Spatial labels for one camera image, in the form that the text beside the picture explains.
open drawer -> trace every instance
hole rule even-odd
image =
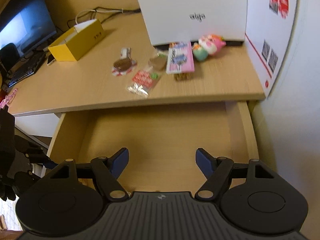
[[[87,163],[129,149],[119,177],[127,191],[191,191],[205,182],[197,148],[238,163],[258,158],[246,102],[142,106],[62,114],[48,155]]]

aigo logo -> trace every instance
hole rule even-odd
[[[205,19],[205,15],[203,13],[202,14],[200,14],[200,13],[190,14],[189,17],[191,20],[198,20],[199,22],[202,22],[202,20]]]

pink package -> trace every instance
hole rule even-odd
[[[195,71],[191,42],[179,42],[169,48],[167,74],[189,73]]]

ribbed gray panel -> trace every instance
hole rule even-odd
[[[126,202],[111,204],[103,217],[81,233],[47,238],[24,234],[20,240],[305,240],[287,236],[251,236],[229,225],[211,203],[189,192],[135,192]]]

white cable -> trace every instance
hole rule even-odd
[[[83,10],[81,12],[79,12],[77,15],[76,15],[76,24],[78,24],[78,18],[80,16],[80,14],[84,13],[84,12],[97,12],[97,13],[114,13],[114,12],[122,12],[123,13],[123,9],[122,10],[105,10],[105,11],[100,11],[100,10]]]

